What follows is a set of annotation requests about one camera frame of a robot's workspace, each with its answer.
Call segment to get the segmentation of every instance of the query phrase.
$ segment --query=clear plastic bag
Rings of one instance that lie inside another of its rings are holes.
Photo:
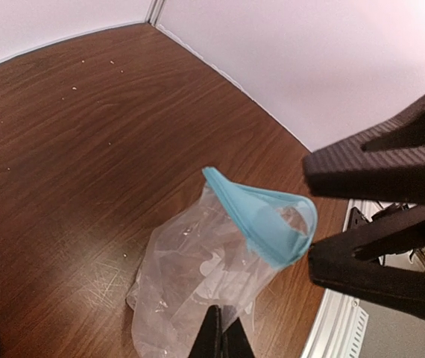
[[[228,307],[222,312],[226,329],[281,270],[249,248],[222,203],[205,186],[195,204],[152,233],[127,297],[141,358],[188,357],[210,305]],[[309,202],[285,203],[279,200],[282,206],[274,209],[303,237],[311,237],[315,223],[299,211],[315,208]]]

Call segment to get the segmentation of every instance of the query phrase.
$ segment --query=wood grain surface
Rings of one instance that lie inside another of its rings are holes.
[[[1,64],[0,357],[137,357],[126,293],[151,231],[198,198],[201,168],[307,195],[306,152],[149,25]],[[316,239],[340,231],[346,203],[314,202]],[[257,357],[300,355],[323,292],[307,275],[301,260],[258,298]]]

